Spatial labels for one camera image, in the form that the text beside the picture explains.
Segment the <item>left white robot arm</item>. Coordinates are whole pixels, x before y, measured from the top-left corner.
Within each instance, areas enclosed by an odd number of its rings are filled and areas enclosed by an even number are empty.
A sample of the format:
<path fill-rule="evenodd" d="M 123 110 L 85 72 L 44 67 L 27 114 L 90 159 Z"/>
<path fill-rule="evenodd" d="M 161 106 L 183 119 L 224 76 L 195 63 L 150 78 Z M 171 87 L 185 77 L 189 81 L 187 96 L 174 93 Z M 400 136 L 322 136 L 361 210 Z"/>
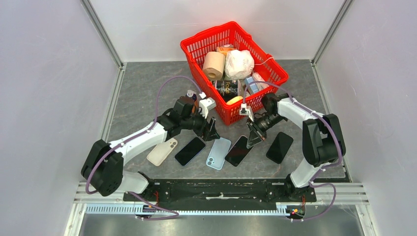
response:
<path fill-rule="evenodd" d="M 182 130 L 192 130 L 204 141 L 219 139 L 215 118 L 208 118 L 209 111 L 215 106 L 212 98 L 202 99 L 195 105 L 192 98 L 182 96 L 145 128 L 109 143 L 103 139 L 96 141 L 81 168 L 81 176 L 87 181 L 86 192 L 98 192 L 106 197 L 121 190 L 134 192 L 143 201 L 150 200 L 154 187 L 143 174 L 124 170 L 125 164 Z"/>

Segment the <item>blue phone with black screen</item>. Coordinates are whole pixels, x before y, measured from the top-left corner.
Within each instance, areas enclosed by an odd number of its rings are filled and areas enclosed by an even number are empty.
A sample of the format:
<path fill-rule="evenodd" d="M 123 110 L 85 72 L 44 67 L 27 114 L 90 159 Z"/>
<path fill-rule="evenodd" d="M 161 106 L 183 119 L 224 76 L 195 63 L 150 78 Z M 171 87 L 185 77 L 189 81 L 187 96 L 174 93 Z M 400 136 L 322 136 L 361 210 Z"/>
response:
<path fill-rule="evenodd" d="M 195 137 L 192 139 L 185 147 L 183 147 L 175 156 L 182 166 L 186 166 L 190 161 L 192 161 L 204 148 L 206 143 L 200 138 Z"/>

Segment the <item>black phone from blue case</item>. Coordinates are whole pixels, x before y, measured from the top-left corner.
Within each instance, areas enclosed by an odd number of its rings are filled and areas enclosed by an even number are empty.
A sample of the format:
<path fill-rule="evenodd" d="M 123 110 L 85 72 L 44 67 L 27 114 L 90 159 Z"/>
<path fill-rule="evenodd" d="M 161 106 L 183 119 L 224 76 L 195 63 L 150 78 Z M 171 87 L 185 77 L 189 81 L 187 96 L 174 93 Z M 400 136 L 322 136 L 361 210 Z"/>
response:
<path fill-rule="evenodd" d="M 248 138 L 246 136 L 240 136 L 226 154 L 225 160 L 237 167 L 252 149 L 247 147 L 247 141 Z"/>

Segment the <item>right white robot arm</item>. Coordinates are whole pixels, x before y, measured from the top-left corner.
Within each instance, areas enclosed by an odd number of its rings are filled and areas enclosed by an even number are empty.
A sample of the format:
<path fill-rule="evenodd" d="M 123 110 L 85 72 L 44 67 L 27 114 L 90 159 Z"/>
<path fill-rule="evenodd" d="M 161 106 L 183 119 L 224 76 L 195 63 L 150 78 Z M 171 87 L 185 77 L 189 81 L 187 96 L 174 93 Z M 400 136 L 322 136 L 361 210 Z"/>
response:
<path fill-rule="evenodd" d="M 289 174 L 284 195 L 289 201 L 303 196 L 303 188 L 312 186 L 320 172 L 339 165 L 346 153 L 340 122 L 335 114 L 322 114 L 311 110 L 289 94 L 267 93 L 261 99 L 265 113 L 255 118 L 250 106 L 242 103 L 240 115 L 248 116 L 247 148 L 266 140 L 267 130 L 282 120 L 289 120 L 302 130 L 304 159 Z"/>

